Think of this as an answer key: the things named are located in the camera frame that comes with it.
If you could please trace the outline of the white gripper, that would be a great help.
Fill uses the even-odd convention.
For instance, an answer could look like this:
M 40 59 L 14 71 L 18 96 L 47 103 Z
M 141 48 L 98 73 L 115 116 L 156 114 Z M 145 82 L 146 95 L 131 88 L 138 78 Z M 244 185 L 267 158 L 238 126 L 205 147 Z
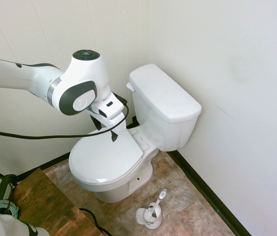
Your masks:
M 112 142 L 115 142 L 118 138 L 118 135 L 120 135 L 126 129 L 125 115 L 122 111 L 114 118 L 106 118 L 103 115 L 97 114 L 93 111 L 86 111 L 91 115 L 91 119 L 98 131 L 104 131 L 103 125 L 107 129 L 110 129 Z

